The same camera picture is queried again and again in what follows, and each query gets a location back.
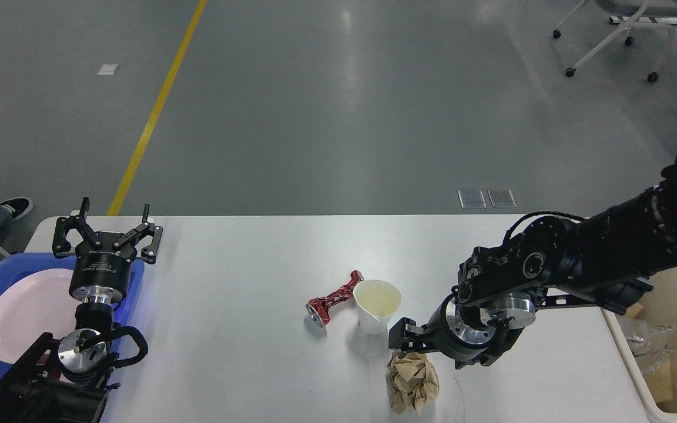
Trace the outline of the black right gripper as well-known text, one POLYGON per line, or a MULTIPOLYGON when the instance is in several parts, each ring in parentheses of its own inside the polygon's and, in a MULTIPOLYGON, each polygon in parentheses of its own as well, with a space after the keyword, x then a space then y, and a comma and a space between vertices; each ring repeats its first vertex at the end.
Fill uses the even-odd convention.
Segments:
POLYGON ((400 353, 442 353, 454 359, 455 370, 476 364, 489 367, 509 351, 524 331, 486 327, 475 323, 478 308, 463 308, 462 315, 449 294, 427 324, 400 318, 388 331, 388 348, 400 353))

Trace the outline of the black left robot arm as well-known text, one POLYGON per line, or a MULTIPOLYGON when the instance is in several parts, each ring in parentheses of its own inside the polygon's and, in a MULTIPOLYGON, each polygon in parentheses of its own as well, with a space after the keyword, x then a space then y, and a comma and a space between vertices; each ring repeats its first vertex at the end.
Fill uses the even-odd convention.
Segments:
POLYGON ((94 230, 89 206, 84 197, 76 214, 57 219, 51 245, 56 259, 76 259, 68 286, 78 301, 75 328, 61 338, 44 332, 0 378, 0 422, 99 422, 120 388, 113 372, 148 355, 140 330, 116 313, 132 302, 135 263, 156 262, 163 228, 145 204, 137 227, 94 230))

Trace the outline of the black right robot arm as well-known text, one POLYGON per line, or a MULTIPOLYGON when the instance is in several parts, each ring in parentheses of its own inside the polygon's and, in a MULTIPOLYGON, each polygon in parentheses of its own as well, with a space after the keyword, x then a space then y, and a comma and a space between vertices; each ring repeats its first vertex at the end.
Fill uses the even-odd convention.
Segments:
POLYGON ((677 268, 677 155, 659 184, 583 219, 525 214, 496 247, 475 247, 458 282, 427 324, 395 323, 388 348, 400 358, 442 353, 455 367, 491 366, 538 310, 599 306, 624 315, 653 290, 649 278, 677 268))

